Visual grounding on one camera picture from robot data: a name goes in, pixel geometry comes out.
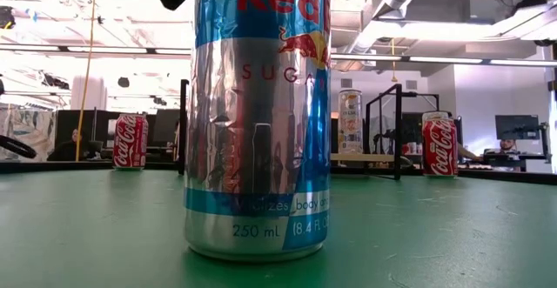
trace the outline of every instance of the aluminum can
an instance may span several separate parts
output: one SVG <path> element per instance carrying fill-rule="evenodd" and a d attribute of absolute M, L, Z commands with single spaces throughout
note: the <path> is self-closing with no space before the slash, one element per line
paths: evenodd
<path fill-rule="evenodd" d="M 149 123 L 141 115 L 121 114 L 116 121 L 112 165 L 119 170 L 142 170 L 147 154 Z"/>
<path fill-rule="evenodd" d="M 329 221 L 329 0 L 196 0 L 185 239 L 301 258 Z"/>
<path fill-rule="evenodd" d="M 454 121 L 443 116 L 426 118 L 422 136 L 424 175 L 456 177 L 459 156 Z"/>
<path fill-rule="evenodd" d="M 364 153 L 362 92 L 339 93 L 339 153 Z"/>

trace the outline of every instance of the red bull sugarfree can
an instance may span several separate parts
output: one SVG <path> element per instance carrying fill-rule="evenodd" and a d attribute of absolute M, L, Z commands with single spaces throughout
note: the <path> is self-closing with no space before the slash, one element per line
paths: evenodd
<path fill-rule="evenodd" d="M 329 0 L 197 0 L 185 238 L 299 258 L 329 226 Z"/>

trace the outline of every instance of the energy drink can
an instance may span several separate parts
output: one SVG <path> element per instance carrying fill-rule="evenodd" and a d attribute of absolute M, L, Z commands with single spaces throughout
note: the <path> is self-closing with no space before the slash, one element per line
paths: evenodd
<path fill-rule="evenodd" d="M 364 153 L 362 92 L 339 93 L 339 153 Z"/>
<path fill-rule="evenodd" d="M 197 0 L 185 239 L 301 258 L 329 224 L 329 0 Z"/>

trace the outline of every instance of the ceiling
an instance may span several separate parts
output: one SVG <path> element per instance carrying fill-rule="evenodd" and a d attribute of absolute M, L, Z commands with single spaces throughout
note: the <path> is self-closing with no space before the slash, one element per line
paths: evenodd
<path fill-rule="evenodd" d="M 88 46 L 91 31 L 91 0 L 0 0 L 0 6 L 15 9 L 16 28 L 0 30 L 0 44 L 51 44 Z M 332 47 L 342 48 L 351 43 L 362 31 L 362 10 L 370 0 L 332 1 Z M 192 21 L 194 0 L 186 0 L 175 11 L 166 10 L 159 0 L 96 0 L 94 41 L 96 46 L 191 48 L 194 43 Z M 531 42 L 513 40 L 504 43 L 472 43 L 466 41 L 432 41 L 395 37 L 395 54 L 423 56 L 453 56 L 485 53 L 478 49 L 490 48 L 501 57 L 524 57 L 524 52 L 535 47 Z M 380 54 L 391 54 L 392 43 L 377 41 L 373 47 Z M 93 70 L 103 73 L 109 95 L 131 93 L 139 95 L 169 95 L 179 92 L 179 79 L 189 78 L 190 61 L 180 58 L 117 58 L 96 55 Z M 0 73 L 10 81 L 6 89 L 40 89 L 39 71 L 68 81 L 77 73 L 84 73 L 86 62 L 83 54 L 48 56 L 44 53 L 16 54 L 0 51 Z M 390 63 L 379 63 L 377 69 L 388 70 Z M 399 70 L 424 70 L 424 64 L 401 64 Z M 131 86 L 122 90 L 117 79 L 128 77 Z M 51 98 L 43 97 L 46 102 Z M 146 106 L 144 100 L 126 106 Z"/>

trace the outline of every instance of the can bottom rim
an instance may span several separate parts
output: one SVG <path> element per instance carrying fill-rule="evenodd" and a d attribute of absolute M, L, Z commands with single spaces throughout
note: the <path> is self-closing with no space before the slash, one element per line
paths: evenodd
<path fill-rule="evenodd" d="M 314 246 L 302 249 L 300 251 L 286 251 L 284 253 L 277 253 L 277 254 L 228 254 L 228 253 L 219 253 L 214 251 L 207 251 L 205 249 L 198 248 L 193 244 L 189 244 L 190 249 L 195 251 L 196 253 L 209 257 L 209 258 L 217 258 L 226 261 L 235 261 L 235 262 L 283 262 L 283 261 L 290 261 L 299 258 L 305 258 L 313 253 L 316 253 L 323 247 L 323 244 L 316 244 Z"/>

